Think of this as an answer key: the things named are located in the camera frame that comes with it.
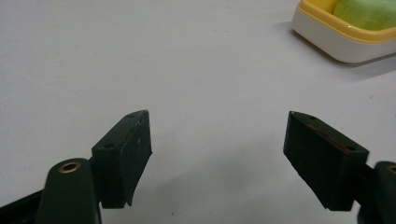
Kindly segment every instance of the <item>white table surface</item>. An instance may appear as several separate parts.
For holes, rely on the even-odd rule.
[[[396,57],[333,60],[292,31],[297,4],[0,0],[0,204],[148,109],[153,155],[104,223],[356,223],[283,155],[288,113],[396,161]]]

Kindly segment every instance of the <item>yellow container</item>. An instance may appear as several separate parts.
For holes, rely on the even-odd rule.
[[[346,63],[360,63],[396,52],[396,27],[371,31],[335,17],[337,0],[302,0],[293,17],[294,30]]]

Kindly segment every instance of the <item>rubber jaw pad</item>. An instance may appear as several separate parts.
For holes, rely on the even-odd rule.
[[[134,190],[151,155],[149,112],[122,118],[93,148],[92,166],[99,173],[102,207],[132,204]]]
[[[350,211],[350,177],[365,165],[367,149],[320,119],[290,112],[284,153],[325,208]]]

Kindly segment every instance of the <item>metal grommet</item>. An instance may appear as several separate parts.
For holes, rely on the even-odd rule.
[[[388,170],[393,173],[394,175],[396,175],[396,165],[390,165],[388,166]]]
[[[76,161],[70,161],[61,167],[59,167],[59,173],[61,174],[68,174],[75,172],[79,167],[81,166],[81,163],[76,162]]]

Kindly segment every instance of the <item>green object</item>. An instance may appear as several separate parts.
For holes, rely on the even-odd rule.
[[[366,30],[396,27],[396,0],[338,0],[334,16]]]

